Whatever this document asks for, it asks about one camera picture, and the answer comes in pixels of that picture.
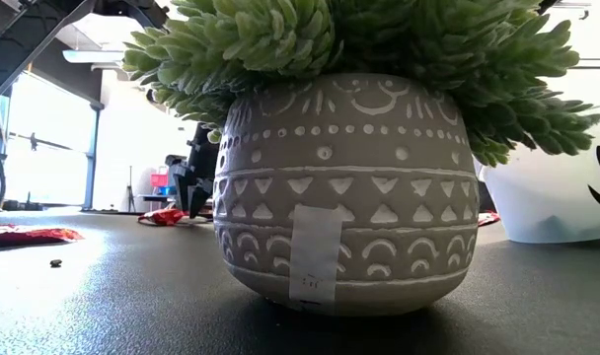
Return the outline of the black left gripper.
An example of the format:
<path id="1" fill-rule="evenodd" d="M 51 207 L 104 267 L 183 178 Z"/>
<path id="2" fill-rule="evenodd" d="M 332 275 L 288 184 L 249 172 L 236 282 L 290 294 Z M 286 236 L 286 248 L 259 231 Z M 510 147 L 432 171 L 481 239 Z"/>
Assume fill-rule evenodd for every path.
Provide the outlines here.
<path id="1" fill-rule="evenodd" d="M 190 146 L 188 159 L 184 156 L 168 155 L 165 164 L 171 186 L 175 189 L 176 204 L 190 218 L 195 218 L 212 195 L 214 173 L 218 156 L 218 145 L 208 140 L 211 130 L 198 125 Z M 189 185 L 191 172 L 196 176 L 195 184 Z"/>

